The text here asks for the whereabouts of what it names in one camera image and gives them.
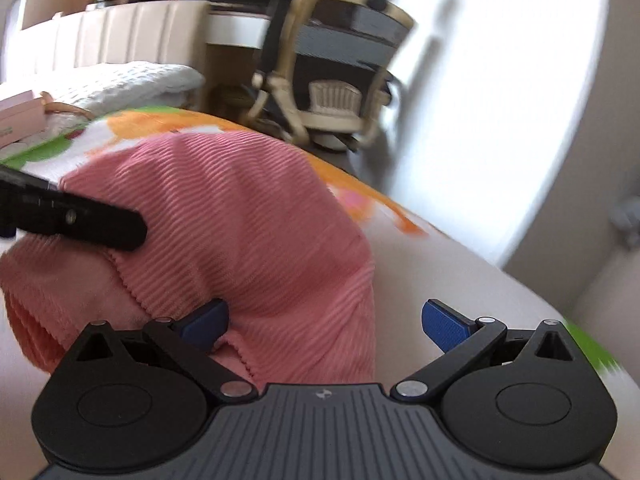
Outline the pink ribbed cardigan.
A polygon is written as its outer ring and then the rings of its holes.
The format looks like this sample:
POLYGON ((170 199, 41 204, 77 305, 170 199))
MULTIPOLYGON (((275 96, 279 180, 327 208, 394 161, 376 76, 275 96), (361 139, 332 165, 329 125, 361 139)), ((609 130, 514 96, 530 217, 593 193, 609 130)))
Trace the pink ribbed cardigan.
POLYGON ((6 316, 52 372, 85 326, 136 330, 229 306, 210 356, 257 387, 374 376, 374 260, 297 148, 249 132, 168 133, 93 159, 63 190, 134 209, 135 252, 26 235, 1 258, 6 316))

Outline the pink box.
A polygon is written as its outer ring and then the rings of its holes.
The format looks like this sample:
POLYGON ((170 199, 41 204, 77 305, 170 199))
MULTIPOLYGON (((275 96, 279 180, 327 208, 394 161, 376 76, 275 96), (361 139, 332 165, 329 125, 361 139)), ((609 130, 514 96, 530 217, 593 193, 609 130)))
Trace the pink box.
POLYGON ((0 148, 40 133, 46 128, 44 104, 32 90, 3 99, 0 110, 0 148))

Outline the cartoon print bed mat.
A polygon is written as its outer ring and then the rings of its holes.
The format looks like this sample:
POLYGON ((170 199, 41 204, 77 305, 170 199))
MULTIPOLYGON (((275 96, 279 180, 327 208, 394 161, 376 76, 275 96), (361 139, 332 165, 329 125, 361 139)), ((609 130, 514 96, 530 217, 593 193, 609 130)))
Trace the cartoon print bed mat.
MULTIPOLYGON (((257 133, 176 108, 124 110, 92 122, 73 139, 52 142, 16 156, 12 162, 61 185, 66 174, 93 159, 132 148, 154 136, 238 131, 257 133)), ((469 318, 498 318, 512 328, 533 328, 555 316, 544 300, 434 226, 346 172, 297 149, 359 226, 371 249, 375 354, 370 382, 390 387, 438 357, 421 325, 421 310, 429 299, 449 304, 469 318)), ((24 356, 6 316, 1 289, 3 478, 28 479, 46 463, 32 433, 30 413, 51 373, 24 356)))

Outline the white quilted pillow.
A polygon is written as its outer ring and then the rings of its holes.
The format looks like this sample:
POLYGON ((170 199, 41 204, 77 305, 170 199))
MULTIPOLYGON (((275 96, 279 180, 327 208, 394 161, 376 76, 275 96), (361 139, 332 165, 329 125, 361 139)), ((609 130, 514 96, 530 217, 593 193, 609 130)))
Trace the white quilted pillow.
POLYGON ((55 102, 88 110, 96 117, 130 108, 192 107, 205 77, 180 64, 129 62, 56 70, 30 78, 35 92, 55 102))

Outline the grey plush toy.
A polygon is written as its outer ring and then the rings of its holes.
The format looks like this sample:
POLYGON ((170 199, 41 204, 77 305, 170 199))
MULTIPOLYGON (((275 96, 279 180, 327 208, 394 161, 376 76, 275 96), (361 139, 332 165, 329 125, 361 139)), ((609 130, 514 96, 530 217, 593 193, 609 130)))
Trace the grey plush toy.
POLYGON ((631 196, 616 205, 610 214, 615 229, 629 249, 639 247, 640 197, 631 196))

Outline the beige padded headboard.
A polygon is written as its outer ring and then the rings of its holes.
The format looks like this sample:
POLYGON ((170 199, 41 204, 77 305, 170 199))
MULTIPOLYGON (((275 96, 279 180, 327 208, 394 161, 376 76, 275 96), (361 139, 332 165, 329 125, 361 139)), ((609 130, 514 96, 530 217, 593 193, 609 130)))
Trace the beige padded headboard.
POLYGON ((8 69, 18 77, 134 61, 199 68, 208 11, 201 0, 163 0, 52 18, 16 34, 8 69))

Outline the white desk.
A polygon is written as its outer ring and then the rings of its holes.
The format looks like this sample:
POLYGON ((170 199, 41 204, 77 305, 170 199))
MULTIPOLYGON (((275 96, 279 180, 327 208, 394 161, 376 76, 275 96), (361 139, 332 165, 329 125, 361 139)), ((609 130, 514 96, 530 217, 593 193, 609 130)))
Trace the white desk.
POLYGON ((206 25, 206 44, 260 50, 270 24, 264 14, 212 11, 206 25))

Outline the beige mesh office chair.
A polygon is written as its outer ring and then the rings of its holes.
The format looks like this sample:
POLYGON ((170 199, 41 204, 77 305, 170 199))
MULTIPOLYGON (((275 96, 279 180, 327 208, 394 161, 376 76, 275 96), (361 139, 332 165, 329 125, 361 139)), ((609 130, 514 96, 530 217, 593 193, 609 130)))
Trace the beige mesh office chair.
POLYGON ((365 148, 392 102, 388 68, 413 25, 390 0, 280 0, 244 125, 329 152, 365 148))

